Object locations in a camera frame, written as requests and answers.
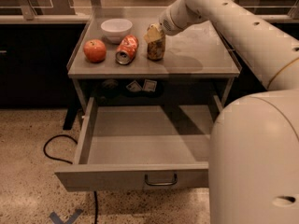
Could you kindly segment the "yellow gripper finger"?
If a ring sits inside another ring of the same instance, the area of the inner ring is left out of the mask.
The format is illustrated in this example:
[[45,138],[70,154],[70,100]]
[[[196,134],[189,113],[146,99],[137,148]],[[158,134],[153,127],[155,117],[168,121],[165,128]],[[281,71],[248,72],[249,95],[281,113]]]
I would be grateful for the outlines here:
[[152,42],[164,42],[165,34],[162,26],[158,23],[151,24],[144,34],[144,39],[148,44]]

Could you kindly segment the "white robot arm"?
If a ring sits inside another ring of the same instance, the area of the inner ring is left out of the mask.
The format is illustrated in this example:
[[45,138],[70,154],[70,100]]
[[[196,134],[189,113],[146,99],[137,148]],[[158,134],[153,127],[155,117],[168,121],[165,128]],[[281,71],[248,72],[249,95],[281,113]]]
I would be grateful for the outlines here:
[[218,115],[208,162],[210,224],[299,224],[299,41],[234,0],[177,0],[168,35],[209,20],[264,86]]

